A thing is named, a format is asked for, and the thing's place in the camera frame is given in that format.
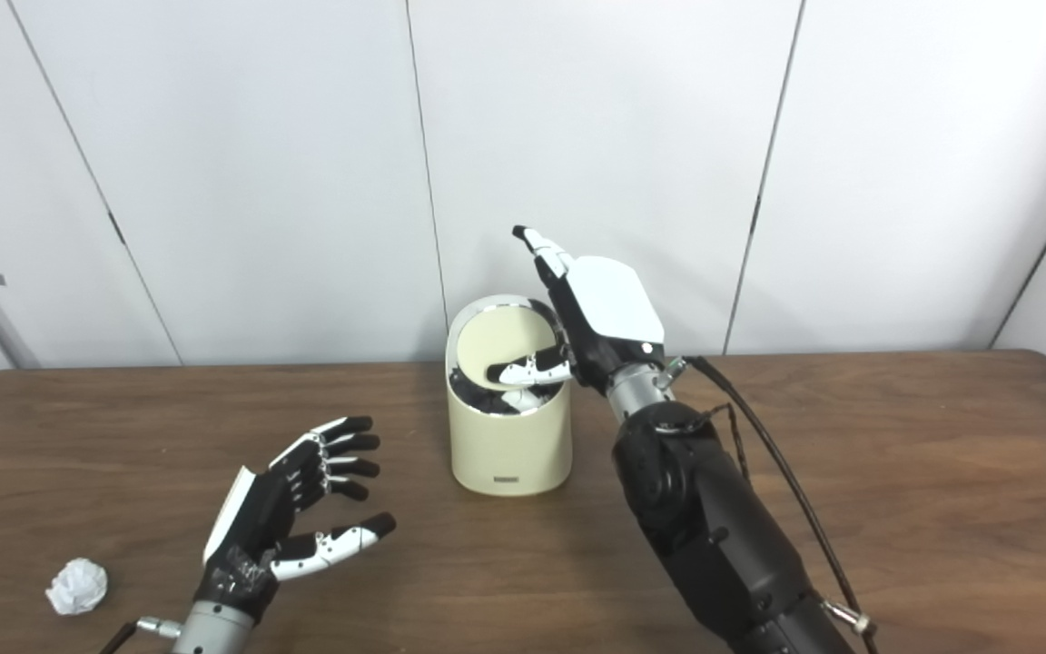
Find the cable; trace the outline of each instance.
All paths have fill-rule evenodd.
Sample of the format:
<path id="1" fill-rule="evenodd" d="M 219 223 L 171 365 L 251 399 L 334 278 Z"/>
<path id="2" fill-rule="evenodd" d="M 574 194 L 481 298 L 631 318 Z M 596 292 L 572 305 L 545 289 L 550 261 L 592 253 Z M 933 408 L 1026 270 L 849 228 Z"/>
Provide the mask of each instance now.
<path id="1" fill-rule="evenodd" d="M 769 456 L 772 456 L 774 464 L 777 464 L 777 469 L 781 471 L 781 476 L 784 477 L 786 483 L 789 483 L 789 490 L 792 490 L 794 497 L 797 498 L 797 504 L 801 505 L 801 513 L 805 514 L 805 520 L 809 522 L 810 528 L 814 529 L 814 537 L 817 538 L 818 546 L 822 547 L 822 554 L 825 555 L 825 560 L 829 563 L 829 568 L 834 571 L 835 579 L 838 580 L 838 587 L 842 589 L 843 599 L 846 600 L 846 604 L 851 609 L 859 613 L 863 612 L 863 609 L 858 604 L 858 595 L 855 595 L 855 589 L 850 586 L 850 580 L 846 579 L 846 571 L 843 570 L 842 563 L 838 561 L 838 556 L 834 554 L 834 547 L 829 544 L 829 537 L 826 537 L 825 529 L 822 529 L 822 522 L 818 520 L 817 513 L 814 513 L 814 505 L 810 504 L 809 497 L 805 496 L 801 484 L 798 483 L 793 469 L 789 468 L 789 463 L 786 460 L 784 455 L 781 455 L 781 450 L 777 448 L 777 443 L 774 443 L 773 436 L 769 435 L 769 430 L 765 428 L 764 423 L 756 416 L 756 413 L 748 405 L 748 402 L 745 402 L 745 398 L 733 387 L 732 382 L 727 380 L 705 357 L 686 356 L 685 361 L 692 364 L 702 376 L 708 377 L 713 384 L 718 385 L 719 389 L 724 390 L 732 399 L 733 404 L 737 405 L 738 409 L 742 409 L 742 413 L 745 414 L 750 425 L 753 426 L 756 435 L 760 436 L 760 442 L 769 451 Z M 866 644 L 866 650 L 869 654 L 879 654 L 872 633 L 863 633 L 863 641 Z"/>
<path id="2" fill-rule="evenodd" d="M 120 630 L 115 632 L 115 636 L 112 636 L 112 640 L 107 641 L 104 649 L 99 650 L 99 654 L 115 654 L 120 646 L 127 642 L 134 633 L 136 633 L 136 623 L 123 623 Z"/>
<path id="3" fill-rule="evenodd" d="M 748 458 L 745 457 L 745 444 L 742 442 L 742 437 L 740 437 L 740 430 L 737 428 L 737 412 L 733 410 L 733 405 L 730 403 L 722 404 L 721 406 L 714 407 L 713 410 L 707 410 L 701 415 L 705 419 L 705 422 L 708 423 L 711 416 L 721 413 L 722 410 L 729 410 L 729 430 L 733 433 L 733 447 L 737 450 L 737 465 L 740 465 L 740 468 L 742 469 L 742 476 L 745 477 L 745 483 L 752 487 L 753 481 L 748 479 Z"/>

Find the trash can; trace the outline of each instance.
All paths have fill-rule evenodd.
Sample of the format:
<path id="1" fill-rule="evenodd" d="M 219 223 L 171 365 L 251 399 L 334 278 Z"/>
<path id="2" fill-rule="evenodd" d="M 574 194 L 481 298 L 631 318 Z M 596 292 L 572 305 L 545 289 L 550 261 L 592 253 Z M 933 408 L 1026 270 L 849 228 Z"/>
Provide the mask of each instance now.
<path id="1" fill-rule="evenodd" d="M 486 380 L 486 367 L 555 344 L 551 307 L 491 295 L 460 311 L 447 340 L 451 468 L 460 484 L 526 496 L 564 483 L 572 471 L 567 382 L 519 388 Z"/>

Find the robotic hand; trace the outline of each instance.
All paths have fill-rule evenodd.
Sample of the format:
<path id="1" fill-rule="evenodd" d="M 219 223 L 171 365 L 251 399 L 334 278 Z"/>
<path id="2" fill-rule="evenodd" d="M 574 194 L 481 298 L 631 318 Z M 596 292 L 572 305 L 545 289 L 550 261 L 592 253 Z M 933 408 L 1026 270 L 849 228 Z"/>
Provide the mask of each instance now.
<path id="1" fill-rule="evenodd" d="M 366 488 L 347 475 L 378 476 L 378 465 L 353 455 L 377 450 L 378 436 L 365 433 L 372 426 L 366 416 L 334 420 L 296 439 L 266 472 L 241 468 L 204 546 L 188 619 L 141 617 L 126 625 L 128 636 L 142 629 L 169 637 L 174 654 L 240 654 L 280 582 L 332 567 L 394 531 L 393 516 L 379 513 L 356 525 L 290 535 L 296 514 L 325 494 L 366 499 Z M 117 649 L 124 633 L 104 652 Z"/>
<path id="2" fill-rule="evenodd" d="M 609 258 L 573 258 L 535 229 L 514 234 L 535 255 L 561 334 L 555 347 L 491 365 L 486 376 L 516 385 L 574 377 L 608 399 L 621 424 L 613 459 L 629 508 L 692 614 L 734 653 L 854 651 L 829 616 L 859 634 L 871 629 L 867 617 L 818 595 L 721 446 L 711 412 L 673 397 L 684 365 L 664 366 L 664 326 L 636 272 Z"/>

